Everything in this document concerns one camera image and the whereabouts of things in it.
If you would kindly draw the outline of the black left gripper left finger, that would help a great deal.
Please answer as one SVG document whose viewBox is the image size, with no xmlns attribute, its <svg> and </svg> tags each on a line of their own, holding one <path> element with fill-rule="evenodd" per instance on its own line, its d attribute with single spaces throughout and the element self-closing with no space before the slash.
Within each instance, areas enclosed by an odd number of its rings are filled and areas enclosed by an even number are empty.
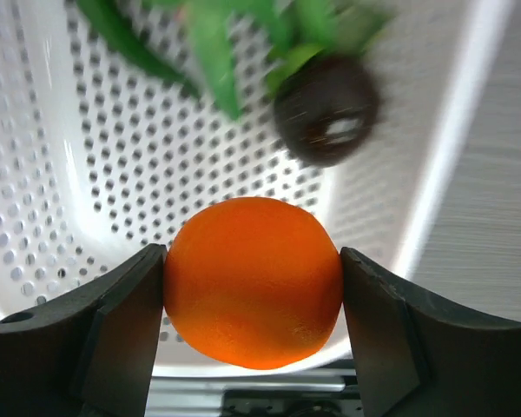
<svg viewBox="0 0 521 417">
<path fill-rule="evenodd" d="M 0 416 L 142 416 L 157 352 L 166 249 L 0 321 Z"/>
</svg>

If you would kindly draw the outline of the dark brown mangosteen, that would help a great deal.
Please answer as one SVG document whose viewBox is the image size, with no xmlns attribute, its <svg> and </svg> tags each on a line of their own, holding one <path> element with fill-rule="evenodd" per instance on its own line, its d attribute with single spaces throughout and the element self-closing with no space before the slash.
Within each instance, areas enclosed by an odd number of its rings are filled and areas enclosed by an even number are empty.
<svg viewBox="0 0 521 417">
<path fill-rule="evenodd" d="M 372 134 L 380 104 L 376 82 L 360 60 L 319 54 L 278 88 L 274 124 L 299 160 L 331 167 Z"/>
</svg>

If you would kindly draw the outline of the orange tangerine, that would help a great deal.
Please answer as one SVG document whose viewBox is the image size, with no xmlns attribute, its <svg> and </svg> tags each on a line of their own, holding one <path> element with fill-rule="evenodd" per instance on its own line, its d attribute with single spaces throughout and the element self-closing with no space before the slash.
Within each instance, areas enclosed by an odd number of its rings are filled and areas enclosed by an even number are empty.
<svg viewBox="0 0 521 417">
<path fill-rule="evenodd" d="M 265 197 L 220 202 L 190 218 L 165 261 L 176 332 L 216 361 L 255 370 L 319 352 L 343 300 L 340 255 L 310 213 Z"/>
</svg>

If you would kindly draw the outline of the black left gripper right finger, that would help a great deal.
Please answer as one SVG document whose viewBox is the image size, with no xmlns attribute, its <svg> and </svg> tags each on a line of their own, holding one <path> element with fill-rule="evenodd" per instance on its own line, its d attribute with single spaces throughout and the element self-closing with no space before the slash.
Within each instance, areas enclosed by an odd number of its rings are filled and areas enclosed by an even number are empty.
<svg viewBox="0 0 521 417">
<path fill-rule="evenodd" d="M 465 307 L 343 248 L 366 416 L 521 416 L 521 322 Z"/>
</svg>

